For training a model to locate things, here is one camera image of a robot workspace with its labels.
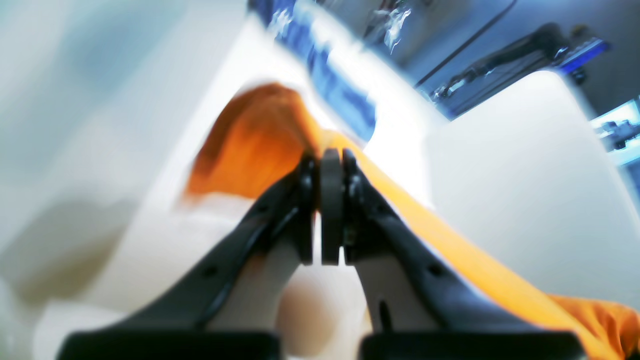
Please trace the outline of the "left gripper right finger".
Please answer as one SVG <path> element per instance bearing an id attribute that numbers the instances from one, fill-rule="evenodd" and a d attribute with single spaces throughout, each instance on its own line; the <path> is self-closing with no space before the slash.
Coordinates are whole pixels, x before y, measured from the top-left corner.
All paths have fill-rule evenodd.
<path id="1" fill-rule="evenodd" d="M 372 333 L 359 360 L 583 360 L 573 332 L 498 305 L 410 230 L 348 149 L 320 161 L 321 260 L 355 268 Z"/>

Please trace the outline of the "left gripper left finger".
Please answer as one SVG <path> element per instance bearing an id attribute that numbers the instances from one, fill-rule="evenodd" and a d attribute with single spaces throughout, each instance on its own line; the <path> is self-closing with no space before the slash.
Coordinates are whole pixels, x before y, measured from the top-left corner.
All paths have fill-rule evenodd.
<path id="1" fill-rule="evenodd" d="M 166 292 L 129 317 L 74 332 L 60 360 L 283 360 L 282 293 L 313 263 L 316 160 L 268 188 L 240 223 Z"/>

